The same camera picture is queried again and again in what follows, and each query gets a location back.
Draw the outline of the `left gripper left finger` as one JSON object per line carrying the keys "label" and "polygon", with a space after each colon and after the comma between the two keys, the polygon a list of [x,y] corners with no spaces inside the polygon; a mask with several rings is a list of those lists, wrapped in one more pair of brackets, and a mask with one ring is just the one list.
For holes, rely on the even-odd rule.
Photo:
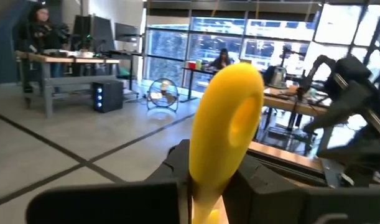
{"label": "left gripper left finger", "polygon": [[188,139],[145,180],[56,187],[36,195],[27,224],[190,224]]}

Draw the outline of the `black table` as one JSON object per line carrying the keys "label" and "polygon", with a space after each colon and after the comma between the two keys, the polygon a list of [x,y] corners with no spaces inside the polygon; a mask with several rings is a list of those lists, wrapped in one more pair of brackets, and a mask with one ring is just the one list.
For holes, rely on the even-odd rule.
{"label": "black table", "polygon": [[197,69],[192,69],[192,68],[186,68],[183,67],[184,70],[188,70],[190,72],[190,79],[189,79],[189,84],[188,84],[188,94],[187,94],[187,99],[186,100],[180,100],[180,103],[186,103],[192,100],[196,100],[196,97],[192,96],[192,87],[193,87],[193,78],[194,78],[194,73],[204,73],[207,75],[213,76],[216,72],[213,70],[197,70]]}

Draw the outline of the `metal kettle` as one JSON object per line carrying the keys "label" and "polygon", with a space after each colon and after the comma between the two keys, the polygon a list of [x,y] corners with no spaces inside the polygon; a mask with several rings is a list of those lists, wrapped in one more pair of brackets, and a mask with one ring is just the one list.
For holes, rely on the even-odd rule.
{"label": "metal kettle", "polygon": [[270,80],[269,86],[277,89],[287,89],[285,76],[287,70],[284,67],[274,67],[273,75]]}

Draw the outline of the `black computer monitor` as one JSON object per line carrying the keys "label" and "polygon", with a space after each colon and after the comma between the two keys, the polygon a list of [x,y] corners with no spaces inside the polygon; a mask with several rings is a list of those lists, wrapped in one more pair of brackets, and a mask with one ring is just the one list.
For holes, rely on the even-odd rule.
{"label": "black computer monitor", "polygon": [[114,50],[111,21],[98,16],[75,16],[71,50],[87,49],[92,52]]}
{"label": "black computer monitor", "polygon": [[137,38],[139,37],[139,31],[136,26],[115,23],[114,28],[115,40],[120,42],[137,42]]}

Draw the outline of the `yellow silicone spoon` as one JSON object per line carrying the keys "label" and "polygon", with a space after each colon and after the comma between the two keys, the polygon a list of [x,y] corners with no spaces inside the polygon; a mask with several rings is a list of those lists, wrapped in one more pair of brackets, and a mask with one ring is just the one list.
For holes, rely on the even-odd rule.
{"label": "yellow silicone spoon", "polygon": [[253,139],[264,104],[264,82],[250,63],[220,70],[195,113],[189,149],[193,224],[208,217]]}

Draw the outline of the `person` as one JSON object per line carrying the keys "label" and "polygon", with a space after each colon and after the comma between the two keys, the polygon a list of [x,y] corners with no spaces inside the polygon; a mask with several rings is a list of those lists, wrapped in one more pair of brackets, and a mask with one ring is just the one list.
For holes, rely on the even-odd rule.
{"label": "person", "polygon": [[232,64],[232,60],[228,55],[228,50],[223,48],[220,50],[219,56],[208,64],[209,67],[213,67],[216,70],[221,70]]}
{"label": "person", "polygon": [[27,17],[27,22],[19,31],[19,37],[35,48],[35,52],[63,49],[69,41],[69,28],[51,23],[46,5],[35,3]]}

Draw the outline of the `wooden-top grey desk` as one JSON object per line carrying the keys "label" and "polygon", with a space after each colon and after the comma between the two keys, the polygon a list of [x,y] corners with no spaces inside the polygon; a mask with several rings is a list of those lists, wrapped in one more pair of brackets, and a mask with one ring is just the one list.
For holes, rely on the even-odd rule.
{"label": "wooden-top grey desk", "polygon": [[69,57],[51,57],[48,55],[40,55],[29,52],[16,51],[16,55],[20,58],[20,76],[24,82],[24,67],[23,62],[39,62],[41,67],[41,87],[43,88],[42,99],[44,102],[44,111],[47,118],[53,115],[53,101],[59,96],[53,96],[55,87],[63,85],[79,85],[90,84],[103,80],[115,80],[115,75],[102,75],[102,76],[80,76],[80,77],[60,77],[52,78],[50,72],[50,65],[52,63],[76,63],[76,64],[118,64],[119,61],[115,59],[100,59],[100,58],[69,58]]}

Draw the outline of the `black floor fan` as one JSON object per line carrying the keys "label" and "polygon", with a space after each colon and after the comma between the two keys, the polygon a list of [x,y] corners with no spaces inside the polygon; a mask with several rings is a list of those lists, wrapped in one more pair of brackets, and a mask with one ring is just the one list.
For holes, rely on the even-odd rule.
{"label": "black floor fan", "polygon": [[176,84],[168,78],[152,82],[146,95],[148,110],[166,109],[174,113],[178,110],[180,94]]}

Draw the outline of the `wooden work table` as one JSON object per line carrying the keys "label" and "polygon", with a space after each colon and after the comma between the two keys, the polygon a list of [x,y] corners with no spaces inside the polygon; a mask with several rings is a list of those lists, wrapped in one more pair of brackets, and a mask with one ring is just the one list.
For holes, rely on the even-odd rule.
{"label": "wooden work table", "polygon": [[291,112],[287,125],[287,130],[291,131],[294,126],[300,125],[301,118],[298,116],[317,116],[326,112],[328,105],[323,104],[323,101],[324,98],[319,103],[306,99],[299,101],[296,95],[288,96],[285,95],[285,90],[267,86],[264,89],[264,106],[268,107],[264,129],[269,127],[274,109]]}

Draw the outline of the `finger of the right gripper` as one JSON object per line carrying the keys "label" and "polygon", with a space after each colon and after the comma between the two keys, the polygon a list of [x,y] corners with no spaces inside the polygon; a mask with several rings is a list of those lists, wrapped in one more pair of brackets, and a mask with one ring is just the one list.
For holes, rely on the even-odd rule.
{"label": "finger of the right gripper", "polygon": [[327,128],[343,122],[359,108],[357,89],[347,88],[322,115],[306,124],[304,128]]}
{"label": "finger of the right gripper", "polygon": [[344,123],[350,116],[360,114],[363,116],[367,110],[373,110],[373,105],[360,104],[351,105],[347,103],[335,102],[325,113],[314,118],[312,122],[304,126],[304,131],[314,131],[319,128],[328,128],[336,124]]}

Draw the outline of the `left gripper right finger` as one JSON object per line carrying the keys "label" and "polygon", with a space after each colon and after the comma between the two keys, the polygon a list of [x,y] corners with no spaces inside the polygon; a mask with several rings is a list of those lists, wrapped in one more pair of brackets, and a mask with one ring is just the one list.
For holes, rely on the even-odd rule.
{"label": "left gripper right finger", "polygon": [[380,224],[380,189],[301,187],[251,156],[223,200],[229,224]]}

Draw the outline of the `black computer tower blue lights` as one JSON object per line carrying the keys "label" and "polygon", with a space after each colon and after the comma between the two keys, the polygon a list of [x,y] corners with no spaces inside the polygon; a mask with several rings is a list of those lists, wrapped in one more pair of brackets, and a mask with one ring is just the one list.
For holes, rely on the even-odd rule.
{"label": "black computer tower blue lights", "polygon": [[107,113],[123,108],[123,83],[116,80],[103,80],[91,84],[93,109]]}

